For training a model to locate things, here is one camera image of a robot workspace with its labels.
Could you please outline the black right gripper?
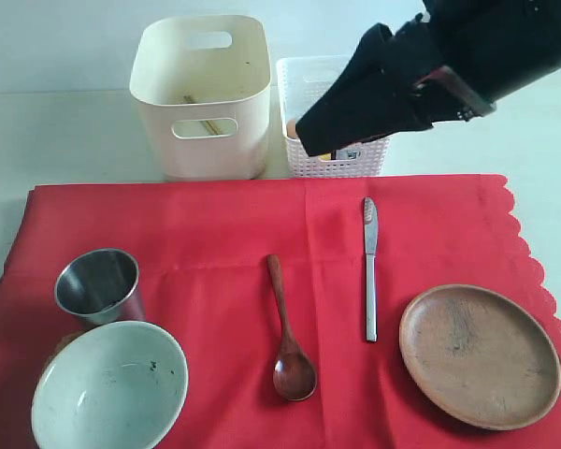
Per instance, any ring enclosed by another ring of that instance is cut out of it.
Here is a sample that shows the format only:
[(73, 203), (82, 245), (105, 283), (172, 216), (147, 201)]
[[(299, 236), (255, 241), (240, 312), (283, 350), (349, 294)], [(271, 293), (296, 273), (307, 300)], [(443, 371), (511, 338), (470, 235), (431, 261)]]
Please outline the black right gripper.
[(427, 1), (397, 33), (376, 23), (296, 122), (309, 156), (489, 115), (561, 69), (561, 1)]

